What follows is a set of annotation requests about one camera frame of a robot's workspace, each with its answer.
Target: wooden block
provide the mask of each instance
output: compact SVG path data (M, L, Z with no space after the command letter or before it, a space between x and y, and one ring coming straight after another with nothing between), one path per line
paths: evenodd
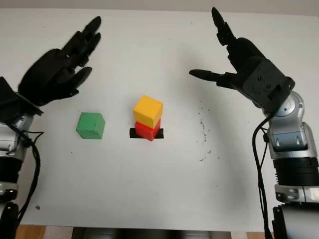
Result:
M133 112L136 122L155 128L163 114L163 103L151 97L142 96Z
M148 139L149 141L154 140L159 130L160 130L160 120L158 121L155 128L147 127L144 124L141 124L139 122L135 123L136 134L141 136L142 138Z
M76 131L85 139L102 139L105 121L100 113L82 112Z

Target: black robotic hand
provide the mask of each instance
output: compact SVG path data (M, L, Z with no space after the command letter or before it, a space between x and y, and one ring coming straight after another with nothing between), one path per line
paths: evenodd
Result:
M79 93L77 88L92 71L84 66L101 39L101 34L96 33L100 25L98 16L83 32L77 31L61 50L45 53L24 75L18 92L37 106ZM84 68L75 73L77 66Z
M286 77L258 48L246 38L236 38L218 10L212 17L218 29L221 45L227 45L228 59L237 74L217 74L211 71L191 70L200 79L216 82L217 86L236 89L265 113L276 112L286 100L295 82Z

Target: silver robot arm segment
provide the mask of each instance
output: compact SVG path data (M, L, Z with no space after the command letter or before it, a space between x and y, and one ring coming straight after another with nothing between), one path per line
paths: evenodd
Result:
M319 174L312 131L303 122L305 104L291 92L269 121L269 150L276 169L275 237L315 239L319 235Z

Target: yellow cube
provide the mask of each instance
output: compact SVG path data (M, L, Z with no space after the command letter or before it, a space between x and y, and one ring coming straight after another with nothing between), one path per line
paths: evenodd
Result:
M148 96L142 96L133 109L135 120L155 128L163 114L163 103Z

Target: stacked cubes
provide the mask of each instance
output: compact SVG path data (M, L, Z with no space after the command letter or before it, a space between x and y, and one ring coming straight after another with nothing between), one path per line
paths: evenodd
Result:
M151 97L142 96L133 112L136 120L136 134L153 141L160 129L163 103Z

